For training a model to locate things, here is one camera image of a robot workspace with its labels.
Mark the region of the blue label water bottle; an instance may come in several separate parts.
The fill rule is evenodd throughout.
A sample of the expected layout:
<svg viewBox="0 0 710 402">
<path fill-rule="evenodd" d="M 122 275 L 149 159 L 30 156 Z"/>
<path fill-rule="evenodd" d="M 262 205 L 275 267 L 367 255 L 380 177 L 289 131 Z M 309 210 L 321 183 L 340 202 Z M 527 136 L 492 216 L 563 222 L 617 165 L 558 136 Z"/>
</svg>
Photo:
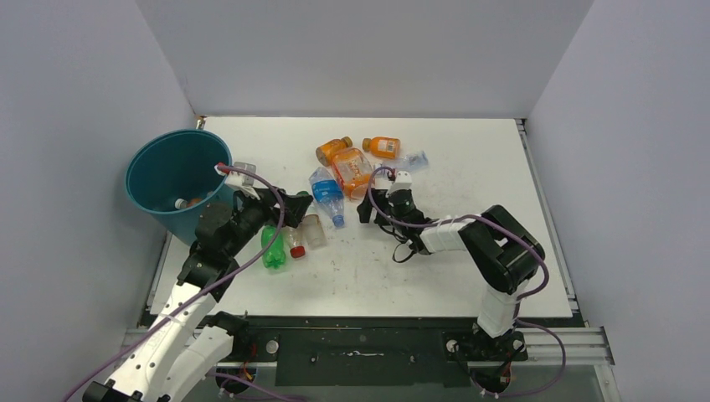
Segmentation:
<svg viewBox="0 0 710 402">
<path fill-rule="evenodd" d="M 318 167 L 309 177 L 311 192 L 336 228 L 345 224 L 344 194 L 337 181 L 325 167 Z"/>
</svg>

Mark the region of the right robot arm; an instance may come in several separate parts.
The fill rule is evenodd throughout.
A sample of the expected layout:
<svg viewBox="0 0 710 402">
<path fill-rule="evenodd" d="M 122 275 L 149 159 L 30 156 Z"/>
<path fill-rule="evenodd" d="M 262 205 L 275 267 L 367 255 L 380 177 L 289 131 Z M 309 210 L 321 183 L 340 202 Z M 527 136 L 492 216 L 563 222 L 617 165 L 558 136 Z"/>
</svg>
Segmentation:
<svg viewBox="0 0 710 402">
<path fill-rule="evenodd" d="M 416 208 L 409 189 L 371 189 L 357 207 L 361 223 L 375 223 L 411 255 L 466 251 L 486 282 L 480 328 L 474 348 L 483 358 L 495 358 L 507 347 L 523 298 L 539 293 L 549 282 L 540 243 L 501 205 L 482 214 L 430 219 Z"/>
</svg>

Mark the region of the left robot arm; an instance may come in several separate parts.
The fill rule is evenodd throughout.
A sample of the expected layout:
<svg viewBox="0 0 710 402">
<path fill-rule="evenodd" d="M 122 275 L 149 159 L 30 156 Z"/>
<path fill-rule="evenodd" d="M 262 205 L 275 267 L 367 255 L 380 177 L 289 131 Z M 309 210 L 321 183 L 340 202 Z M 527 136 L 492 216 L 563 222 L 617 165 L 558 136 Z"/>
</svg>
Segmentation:
<svg viewBox="0 0 710 402">
<path fill-rule="evenodd" d="M 227 312 L 207 315 L 240 265 L 235 256 L 265 225 L 297 227 L 309 194 L 256 188 L 231 202 L 205 205 L 190 247 L 161 314 L 147 336 L 125 354 L 104 382 L 92 382 L 84 401 L 180 401 L 221 359 L 242 359 L 250 348 L 247 322 Z"/>
</svg>

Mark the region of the large orange label bottle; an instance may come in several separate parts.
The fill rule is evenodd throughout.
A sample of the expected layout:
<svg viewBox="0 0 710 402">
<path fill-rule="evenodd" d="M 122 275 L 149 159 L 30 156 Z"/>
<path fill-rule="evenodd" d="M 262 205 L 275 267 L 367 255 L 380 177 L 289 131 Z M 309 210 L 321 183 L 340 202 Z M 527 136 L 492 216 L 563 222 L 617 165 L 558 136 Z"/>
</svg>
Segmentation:
<svg viewBox="0 0 710 402">
<path fill-rule="evenodd" d="M 332 157 L 332 168 L 347 198 L 364 198 L 373 166 L 359 149 L 349 147 L 337 152 Z"/>
</svg>

